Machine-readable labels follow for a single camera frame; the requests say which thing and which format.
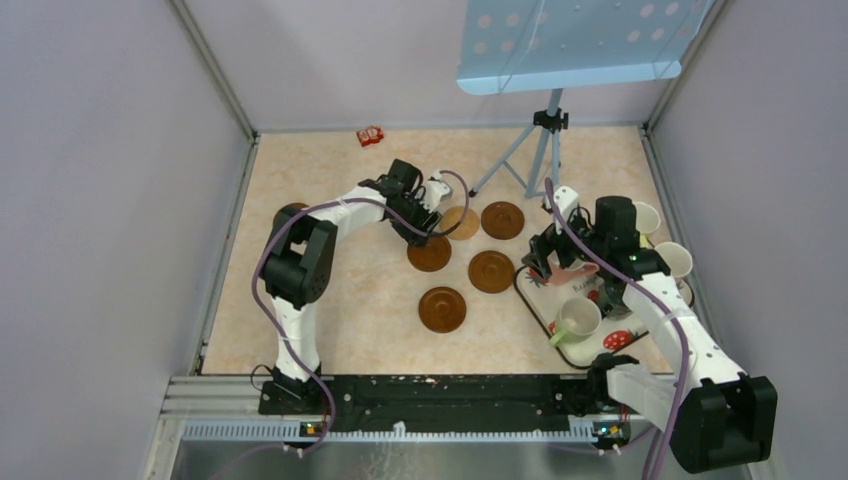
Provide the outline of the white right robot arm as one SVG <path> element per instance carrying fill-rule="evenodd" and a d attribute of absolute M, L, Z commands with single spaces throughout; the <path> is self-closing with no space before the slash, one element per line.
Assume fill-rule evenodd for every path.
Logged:
<path fill-rule="evenodd" d="M 746 373 L 706 331 L 665 258 L 642 246 L 634 202 L 602 197 L 587 220 L 577 193 L 561 188 L 547 193 L 543 208 L 552 221 L 530 239 L 523 264 L 542 280 L 553 274 L 551 256 L 566 271 L 597 265 L 611 303 L 641 321 L 674 368 L 675 381 L 664 382 L 631 360 L 606 355 L 597 358 L 597 378 L 586 385 L 594 409 L 612 412 L 624 404 L 653 424 L 643 478 L 658 478 L 667 455 L 691 474 L 768 460 L 775 386 Z"/>

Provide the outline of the woven rattan coaster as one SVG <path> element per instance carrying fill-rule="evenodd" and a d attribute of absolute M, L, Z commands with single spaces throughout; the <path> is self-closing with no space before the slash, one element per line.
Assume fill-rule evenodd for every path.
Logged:
<path fill-rule="evenodd" d="M 439 227 L 441 232 L 446 232 L 453 227 L 462 216 L 464 208 L 462 206 L 454 206 L 448 208 L 442 216 Z M 471 208 L 468 209 L 464 220 L 460 225 L 453 230 L 448 238 L 455 241 L 468 240 L 473 237 L 480 228 L 480 219 L 478 214 Z"/>

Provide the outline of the brown wooden coaster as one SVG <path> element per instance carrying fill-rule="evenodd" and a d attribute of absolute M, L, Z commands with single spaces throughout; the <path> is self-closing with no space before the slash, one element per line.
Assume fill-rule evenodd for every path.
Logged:
<path fill-rule="evenodd" d="M 409 245 L 406 255 L 413 268 L 430 273 L 441 270 L 450 262 L 452 246 L 447 238 L 432 238 L 424 246 Z"/>
<path fill-rule="evenodd" d="M 457 330 L 464 323 L 467 304 L 457 290 L 445 286 L 434 287 L 421 296 L 418 314 L 428 330 L 447 334 Z"/>
<path fill-rule="evenodd" d="M 308 205 L 302 202 L 294 202 L 283 206 L 275 213 L 272 226 L 274 228 L 283 226 L 290 218 L 307 207 Z"/>
<path fill-rule="evenodd" d="M 525 226 L 522 210 L 515 204 L 497 201 L 489 204 L 480 216 L 481 227 L 490 237 L 510 240 L 517 237 Z"/>
<path fill-rule="evenodd" d="M 513 282 L 515 267 L 505 254 L 485 250 L 476 254 L 468 266 L 471 284 L 481 292 L 498 294 L 507 290 Z"/>

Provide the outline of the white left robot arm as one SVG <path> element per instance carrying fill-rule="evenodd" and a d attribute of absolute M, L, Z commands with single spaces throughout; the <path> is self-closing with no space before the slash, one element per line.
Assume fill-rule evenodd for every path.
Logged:
<path fill-rule="evenodd" d="M 426 177 L 396 159 L 387 173 L 360 181 L 332 201 L 286 206 L 275 214 L 251 289 L 254 295 L 265 291 L 270 297 L 271 303 L 260 308 L 278 335 L 271 375 L 292 410 L 308 413 L 320 401 L 321 388 L 314 381 L 321 365 L 315 305 L 329 286 L 338 242 L 388 221 L 408 245 L 423 246 L 442 218 L 439 205 L 452 193 L 441 172 Z"/>

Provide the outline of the white strawberry tray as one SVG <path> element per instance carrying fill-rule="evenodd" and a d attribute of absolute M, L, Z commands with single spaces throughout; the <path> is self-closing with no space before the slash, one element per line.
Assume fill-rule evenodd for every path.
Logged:
<path fill-rule="evenodd" d="M 643 322 L 632 313 L 613 311 L 602 296 L 603 280 L 584 276 L 567 283 L 546 283 L 527 267 L 515 272 L 513 287 L 547 339 L 555 336 L 555 322 L 561 306 L 573 298 L 593 300 L 601 309 L 599 327 L 576 341 L 562 341 L 558 355 L 574 370 L 587 370 L 601 354 L 633 357 L 655 373 L 669 373 L 672 367 L 653 342 Z"/>

